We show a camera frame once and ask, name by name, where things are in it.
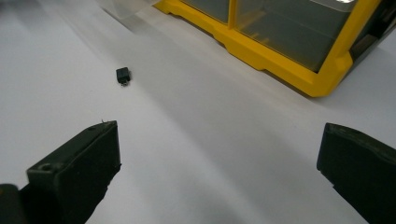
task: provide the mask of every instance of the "yellow plastic container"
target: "yellow plastic container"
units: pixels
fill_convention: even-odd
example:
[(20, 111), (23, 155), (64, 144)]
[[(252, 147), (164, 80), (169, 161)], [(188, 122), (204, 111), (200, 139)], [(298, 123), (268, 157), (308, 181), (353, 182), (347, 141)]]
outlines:
[(162, 0), (235, 57), (314, 97), (328, 95), (395, 27), (393, 0)]

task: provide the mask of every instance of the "small black cube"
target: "small black cube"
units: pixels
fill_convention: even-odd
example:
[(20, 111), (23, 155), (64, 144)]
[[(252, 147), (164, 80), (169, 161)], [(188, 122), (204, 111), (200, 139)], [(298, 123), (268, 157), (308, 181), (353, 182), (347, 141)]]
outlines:
[(129, 81), (131, 81), (131, 73), (128, 67), (117, 69), (117, 81), (121, 84), (121, 86), (128, 85)]

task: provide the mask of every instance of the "yellow frame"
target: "yellow frame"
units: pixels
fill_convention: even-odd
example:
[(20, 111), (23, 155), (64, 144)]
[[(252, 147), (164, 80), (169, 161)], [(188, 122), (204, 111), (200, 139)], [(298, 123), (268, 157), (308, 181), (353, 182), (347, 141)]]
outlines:
[(381, 2), (381, 0), (358, 1), (326, 60), (315, 73), (236, 31), (234, 29), (236, 1), (230, 0), (228, 24), (207, 16), (181, 0), (162, 0), (155, 7), (163, 13), (172, 13), (194, 23), (212, 34), (233, 56), (257, 70), (271, 72), (313, 97), (330, 94), (346, 75), (353, 64), (349, 50)]

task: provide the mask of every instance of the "white surface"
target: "white surface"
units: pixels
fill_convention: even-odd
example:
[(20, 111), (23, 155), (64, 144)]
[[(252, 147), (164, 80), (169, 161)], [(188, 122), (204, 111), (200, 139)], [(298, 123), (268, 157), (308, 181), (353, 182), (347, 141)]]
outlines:
[(326, 122), (396, 147), (395, 33), (307, 99), (155, 8), (124, 22), (93, 1), (0, 3), (1, 183), (115, 119), (121, 171), (88, 223), (365, 223), (316, 159)]

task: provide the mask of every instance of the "transparent plastic panel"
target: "transparent plastic panel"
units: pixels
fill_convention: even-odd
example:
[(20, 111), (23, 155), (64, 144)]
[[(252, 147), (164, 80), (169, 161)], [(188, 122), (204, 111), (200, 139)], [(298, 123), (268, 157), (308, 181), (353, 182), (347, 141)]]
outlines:
[(228, 22), (228, 8), (230, 0), (182, 0), (186, 4), (195, 7), (206, 15), (224, 23)]
[(317, 72), (356, 2), (237, 0), (236, 29)]

